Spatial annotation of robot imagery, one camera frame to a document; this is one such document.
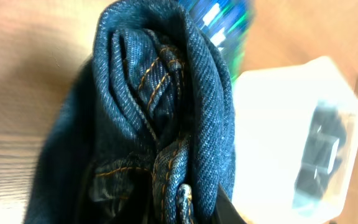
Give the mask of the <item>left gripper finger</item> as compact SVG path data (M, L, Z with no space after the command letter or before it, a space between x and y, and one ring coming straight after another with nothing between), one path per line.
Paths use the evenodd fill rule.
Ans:
M221 184L218 185L215 209L211 218L212 224L246 224L234 208Z

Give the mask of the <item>blue denim jeans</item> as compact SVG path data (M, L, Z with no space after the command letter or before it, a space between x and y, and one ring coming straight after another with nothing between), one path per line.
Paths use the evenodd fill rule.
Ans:
M116 1L40 152L25 223L211 223L232 195L231 77L176 1Z

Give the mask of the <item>blue sequin garment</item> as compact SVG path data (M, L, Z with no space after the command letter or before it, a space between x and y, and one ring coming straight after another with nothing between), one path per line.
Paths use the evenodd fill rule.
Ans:
M251 0L178 0L218 48L231 80L241 73L244 45L254 12Z

